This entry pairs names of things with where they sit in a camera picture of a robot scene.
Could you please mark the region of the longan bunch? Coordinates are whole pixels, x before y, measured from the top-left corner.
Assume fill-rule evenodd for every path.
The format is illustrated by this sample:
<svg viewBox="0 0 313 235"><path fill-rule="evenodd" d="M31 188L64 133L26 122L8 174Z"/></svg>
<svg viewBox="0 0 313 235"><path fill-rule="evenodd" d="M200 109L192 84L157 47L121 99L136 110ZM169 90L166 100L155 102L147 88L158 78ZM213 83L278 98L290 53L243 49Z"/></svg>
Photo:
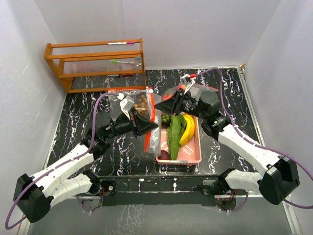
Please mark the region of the longan bunch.
<svg viewBox="0 0 313 235"><path fill-rule="evenodd" d="M134 108L143 117L149 117L148 100L145 94L139 94L134 99Z"/></svg>

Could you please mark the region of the green cucumber leaf vegetable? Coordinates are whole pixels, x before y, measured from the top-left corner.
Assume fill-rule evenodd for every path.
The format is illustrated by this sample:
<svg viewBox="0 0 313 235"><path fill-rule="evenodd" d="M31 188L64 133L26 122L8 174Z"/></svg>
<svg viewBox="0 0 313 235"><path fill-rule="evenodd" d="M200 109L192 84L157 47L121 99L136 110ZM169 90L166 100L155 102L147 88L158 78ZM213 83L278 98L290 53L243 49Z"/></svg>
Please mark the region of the green cucumber leaf vegetable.
<svg viewBox="0 0 313 235"><path fill-rule="evenodd" d="M172 115L170 126L167 128L167 143L170 160L176 160L179 153L179 141L184 133L186 121L182 114Z"/></svg>

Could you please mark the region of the red apple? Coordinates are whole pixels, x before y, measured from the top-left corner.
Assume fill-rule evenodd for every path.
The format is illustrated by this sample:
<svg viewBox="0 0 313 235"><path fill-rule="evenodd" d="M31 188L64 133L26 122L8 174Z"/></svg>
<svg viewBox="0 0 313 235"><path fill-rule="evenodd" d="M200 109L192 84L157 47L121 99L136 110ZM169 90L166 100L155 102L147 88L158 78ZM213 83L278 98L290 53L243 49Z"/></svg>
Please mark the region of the red apple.
<svg viewBox="0 0 313 235"><path fill-rule="evenodd" d="M172 93L164 94L164 95L162 96L162 101L168 100L168 99L170 99L172 96L173 96Z"/></svg>

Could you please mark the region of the orange peach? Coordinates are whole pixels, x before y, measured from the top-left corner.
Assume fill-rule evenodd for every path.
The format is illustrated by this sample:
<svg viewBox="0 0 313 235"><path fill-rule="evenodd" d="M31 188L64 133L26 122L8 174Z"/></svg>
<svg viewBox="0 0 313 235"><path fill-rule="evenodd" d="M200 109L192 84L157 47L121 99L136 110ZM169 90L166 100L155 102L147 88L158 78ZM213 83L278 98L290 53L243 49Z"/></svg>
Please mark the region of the orange peach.
<svg viewBox="0 0 313 235"><path fill-rule="evenodd" d="M182 89L182 90L184 90L184 91L185 91L186 86L185 86L185 85L183 85L183 84L180 84L180 85L176 86L176 89L177 89L177 90Z"/></svg>

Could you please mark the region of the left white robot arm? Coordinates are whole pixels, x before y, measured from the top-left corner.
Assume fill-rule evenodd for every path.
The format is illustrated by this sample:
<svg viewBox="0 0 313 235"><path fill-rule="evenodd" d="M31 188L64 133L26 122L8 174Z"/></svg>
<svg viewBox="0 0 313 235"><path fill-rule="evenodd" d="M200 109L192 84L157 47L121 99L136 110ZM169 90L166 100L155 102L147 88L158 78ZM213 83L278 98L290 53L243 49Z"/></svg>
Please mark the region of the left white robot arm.
<svg viewBox="0 0 313 235"><path fill-rule="evenodd" d="M133 111L130 117L120 114L116 120L106 114L100 120L100 127L89 129L86 137L54 164L17 179L13 201L29 222L41 220L53 206L77 194L96 195L100 192L100 179L91 170L76 177L73 174L109 150L110 139L126 133L139 137L158 128L158 124L137 111Z"/></svg>

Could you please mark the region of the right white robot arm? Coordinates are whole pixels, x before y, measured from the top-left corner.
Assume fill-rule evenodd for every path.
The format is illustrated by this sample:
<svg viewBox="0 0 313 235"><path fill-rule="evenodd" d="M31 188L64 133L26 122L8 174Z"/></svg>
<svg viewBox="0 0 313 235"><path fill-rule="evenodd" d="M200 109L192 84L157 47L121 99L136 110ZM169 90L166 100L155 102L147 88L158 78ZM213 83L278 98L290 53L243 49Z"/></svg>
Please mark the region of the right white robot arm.
<svg viewBox="0 0 313 235"><path fill-rule="evenodd" d="M265 149L234 127L220 111L221 106L214 91L205 90L199 98L193 98L190 92L179 89L155 108L168 115L186 113L201 118L201 127L208 136L231 148L256 169L252 173L229 168L204 190L230 194L235 189L242 189L259 193L274 205L280 204L300 184L296 163Z"/></svg>

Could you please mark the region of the mangosteen with green cap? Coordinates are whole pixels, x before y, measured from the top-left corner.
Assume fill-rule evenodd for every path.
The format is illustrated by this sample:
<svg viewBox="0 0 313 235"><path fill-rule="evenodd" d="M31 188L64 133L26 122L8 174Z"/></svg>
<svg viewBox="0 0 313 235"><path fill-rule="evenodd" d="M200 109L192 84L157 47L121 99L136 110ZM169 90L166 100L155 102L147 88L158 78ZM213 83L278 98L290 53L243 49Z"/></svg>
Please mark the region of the mangosteen with green cap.
<svg viewBox="0 0 313 235"><path fill-rule="evenodd" d="M162 123L168 124L168 123L170 123L170 116L169 115L162 115L161 120L162 120Z"/></svg>

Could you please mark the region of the purple passion fruit front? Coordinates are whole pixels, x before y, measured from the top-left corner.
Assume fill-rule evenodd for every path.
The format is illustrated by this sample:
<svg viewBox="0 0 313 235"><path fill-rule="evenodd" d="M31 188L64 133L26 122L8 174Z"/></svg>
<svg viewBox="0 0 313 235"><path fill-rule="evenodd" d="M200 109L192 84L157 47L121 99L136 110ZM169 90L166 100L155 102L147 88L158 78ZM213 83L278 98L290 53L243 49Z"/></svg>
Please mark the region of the purple passion fruit front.
<svg viewBox="0 0 313 235"><path fill-rule="evenodd" d="M158 157L160 160L170 160L170 155L167 151L161 150L160 156Z"/></svg>

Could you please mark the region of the yellow bananas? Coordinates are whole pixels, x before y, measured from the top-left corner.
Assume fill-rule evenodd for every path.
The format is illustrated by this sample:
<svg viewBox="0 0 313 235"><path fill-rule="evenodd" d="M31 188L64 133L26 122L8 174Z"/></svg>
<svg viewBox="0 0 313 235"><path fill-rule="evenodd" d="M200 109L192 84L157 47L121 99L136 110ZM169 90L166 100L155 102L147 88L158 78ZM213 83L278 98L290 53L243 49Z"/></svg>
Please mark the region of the yellow bananas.
<svg viewBox="0 0 313 235"><path fill-rule="evenodd" d="M185 122L186 122L186 126L183 132L182 137L180 138L179 141L179 145L182 147L184 145L186 145L194 136L195 133L195 122L194 119L188 115L188 114L184 114L183 115Z"/></svg>

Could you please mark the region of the pink plastic basket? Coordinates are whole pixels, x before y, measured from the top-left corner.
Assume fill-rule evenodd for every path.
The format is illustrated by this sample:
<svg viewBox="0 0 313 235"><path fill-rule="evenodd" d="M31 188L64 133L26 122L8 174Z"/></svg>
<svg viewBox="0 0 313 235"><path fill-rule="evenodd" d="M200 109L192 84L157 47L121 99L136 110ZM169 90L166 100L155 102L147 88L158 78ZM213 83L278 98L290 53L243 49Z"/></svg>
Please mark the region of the pink plastic basket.
<svg viewBox="0 0 313 235"><path fill-rule="evenodd" d="M199 122L195 116L192 116L195 123L195 133L186 145L179 148L176 160L162 160L161 154L156 154L156 161L160 165L196 165L201 162L201 144L199 134Z"/></svg>

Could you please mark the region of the wooden shelf rack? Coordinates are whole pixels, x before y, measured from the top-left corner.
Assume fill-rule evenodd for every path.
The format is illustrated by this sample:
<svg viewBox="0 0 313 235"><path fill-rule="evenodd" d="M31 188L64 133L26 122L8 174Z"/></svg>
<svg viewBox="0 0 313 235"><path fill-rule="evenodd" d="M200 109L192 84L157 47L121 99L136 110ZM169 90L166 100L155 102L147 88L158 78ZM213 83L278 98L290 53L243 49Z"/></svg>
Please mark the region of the wooden shelf rack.
<svg viewBox="0 0 313 235"><path fill-rule="evenodd" d="M113 42L135 42L134 45L113 45ZM84 42L84 43L48 43L44 50L44 59L56 75L68 94L108 91L103 88L73 88L76 78L86 77L124 77L140 74L141 85L112 87L113 90L136 90L147 86L143 52L143 39ZM111 60L131 61L132 64L111 63Z"/></svg>

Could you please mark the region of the green marker pen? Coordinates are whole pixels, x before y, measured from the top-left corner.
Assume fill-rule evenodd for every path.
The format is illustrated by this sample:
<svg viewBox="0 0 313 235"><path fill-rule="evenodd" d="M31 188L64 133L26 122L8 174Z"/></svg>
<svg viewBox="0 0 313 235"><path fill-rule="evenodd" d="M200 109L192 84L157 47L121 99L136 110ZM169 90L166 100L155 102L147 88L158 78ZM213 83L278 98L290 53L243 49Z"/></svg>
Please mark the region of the green marker pen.
<svg viewBox="0 0 313 235"><path fill-rule="evenodd" d="M121 60L111 60L111 63L121 63L121 64L132 64L132 65L135 65L135 62L121 61Z"/></svg>

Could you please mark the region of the pink white marker pen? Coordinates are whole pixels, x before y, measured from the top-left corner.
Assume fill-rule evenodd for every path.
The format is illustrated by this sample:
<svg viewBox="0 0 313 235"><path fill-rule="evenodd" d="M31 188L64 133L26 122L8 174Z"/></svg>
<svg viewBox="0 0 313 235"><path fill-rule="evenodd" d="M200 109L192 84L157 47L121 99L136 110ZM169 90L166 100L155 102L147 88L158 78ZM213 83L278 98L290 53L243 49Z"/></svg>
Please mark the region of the pink white marker pen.
<svg viewBox="0 0 313 235"><path fill-rule="evenodd" d="M134 45L135 42L113 42L113 43L108 43L109 46L113 45Z"/></svg>

